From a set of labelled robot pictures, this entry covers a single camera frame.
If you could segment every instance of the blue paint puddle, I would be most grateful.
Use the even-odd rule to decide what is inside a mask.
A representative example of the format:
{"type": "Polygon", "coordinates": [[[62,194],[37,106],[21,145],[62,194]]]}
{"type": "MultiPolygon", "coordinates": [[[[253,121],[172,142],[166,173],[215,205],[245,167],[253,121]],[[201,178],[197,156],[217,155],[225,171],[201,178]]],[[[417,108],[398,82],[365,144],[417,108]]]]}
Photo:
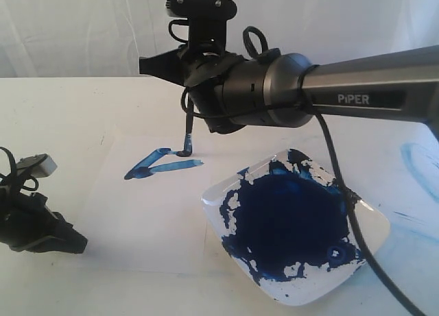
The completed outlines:
{"type": "Polygon", "coordinates": [[[439,203],[439,158],[416,143],[402,145],[401,155],[413,178],[436,203],[439,203]]]}
{"type": "Polygon", "coordinates": [[[253,184],[239,172],[241,187],[227,193],[219,211],[225,226],[235,220],[235,233],[222,237],[222,245],[235,258],[247,264],[253,280],[278,282],[306,278],[305,263],[327,271],[357,260],[361,252],[348,239],[346,208],[334,184],[317,183],[309,167],[301,164],[308,157],[289,151],[289,162],[298,166],[291,172],[280,161],[270,162],[269,174],[253,184]],[[239,206],[231,208],[236,198],[239,206]],[[295,265],[294,274],[285,268],[295,265]]]}
{"type": "Polygon", "coordinates": [[[125,180],[132,178],[141,179],[150,177],[158,172],[175,171],[181,169],[189,169],[191,167],[199,167],[203,165],[201,160],[182,160],[179,162],[171,162],[167,164],[156,165],[150,167],[157,160],[160,160],[165,155],[176,155],[176,151],[172,151],[170,148],[158,148],[154,150],[150,155],[146,156],[139,163],[137,163],[127,174],[123,177],[125,180]]]}

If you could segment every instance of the white table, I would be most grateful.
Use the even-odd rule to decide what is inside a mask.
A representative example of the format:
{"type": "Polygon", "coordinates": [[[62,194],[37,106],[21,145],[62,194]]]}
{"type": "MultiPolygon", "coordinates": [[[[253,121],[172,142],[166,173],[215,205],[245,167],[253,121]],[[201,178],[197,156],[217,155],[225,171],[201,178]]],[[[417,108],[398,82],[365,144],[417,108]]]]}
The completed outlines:
{"type": "MultiPolygon", "coordinates": [[[[112,142],[125,135],[183,138],[181,88],[149,77],[29,78],[0,80],[0,145],[17,158],[47,152],[58,170],[40,181],[49,207],[75,222],[112,142]]],[[[328,117],[348,185],[392,222],[377,258],[426,313],[439,307],[439,206],[408,174],[399,147],[417,142],[438,152],[429,130],[413,123],[328,117]],[[401,219],[394,211],[420,220],[401,219]]],[[[209,134],[195,121],[194,149],[215,146],[218,182],[287,147],[302,150],[331,170],[320,128],[247,127],[228,136],[209,134]]],[[[6,170],[5,157],[0,169],[6,170]]],[[[198,274],[69,268],[62,254],[20,254],[0,245],[2,315],[404,315],[404,310],[362,267],[342,286],[298,308],[266,296],[222,249],[206,227],[198,274]]]]}

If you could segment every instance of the white paper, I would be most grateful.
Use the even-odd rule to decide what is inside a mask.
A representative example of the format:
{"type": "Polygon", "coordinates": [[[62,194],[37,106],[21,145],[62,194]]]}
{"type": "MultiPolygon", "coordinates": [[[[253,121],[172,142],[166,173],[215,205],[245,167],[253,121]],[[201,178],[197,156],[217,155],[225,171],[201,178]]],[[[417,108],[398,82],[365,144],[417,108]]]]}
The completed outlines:
{"type": "MultiPolygon", "coordinates": [[[[112,146],[75,223],[75,229],[88,238],[86,251],[64,263],[179,274],[199,269],[206,228],[200,198],[211,183],[209,167],[123,178],[156,148],[178,150],[181,142],[143,136],[123,138],[112,146]]],[[[197,145],[200,154],[207,149],[197,145]]],[[[195,154],[189,159],[199,158],[195,154]]],[[[152,166],[180,160],[186,158],[166,155],[152,166]]]]}

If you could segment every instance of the white fabric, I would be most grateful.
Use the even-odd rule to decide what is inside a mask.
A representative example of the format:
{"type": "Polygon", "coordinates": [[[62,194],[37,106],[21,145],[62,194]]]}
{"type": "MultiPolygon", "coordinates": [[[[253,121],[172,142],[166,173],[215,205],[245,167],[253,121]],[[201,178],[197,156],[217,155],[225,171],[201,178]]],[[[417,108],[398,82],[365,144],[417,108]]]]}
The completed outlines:
{"type": "MultiPolygon", "coordinates": [[[[319,63],[439,43],[439,0],[234,1],[234,52],[247,25],[319,63]]],[[[138,75],[139,55],[178,45],[168,21],[165,0],[0,0],[0,77],[138,75]]]]}

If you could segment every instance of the white plate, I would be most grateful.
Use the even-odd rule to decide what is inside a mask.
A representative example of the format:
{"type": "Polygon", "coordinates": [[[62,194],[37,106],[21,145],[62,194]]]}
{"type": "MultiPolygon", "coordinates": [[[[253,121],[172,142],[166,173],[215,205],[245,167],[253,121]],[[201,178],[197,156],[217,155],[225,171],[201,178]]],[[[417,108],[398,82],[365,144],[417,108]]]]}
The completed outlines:
{"type": "MultiPolygon", "coordinates": [[[[389,221],[353,195],[363,236],[375,253],[389,235],[389,221]]],[[[333,176],[295,149],[212,186],[202,201],[225,250],[283,304],[323,296],[366,262],[333,176]]]]}

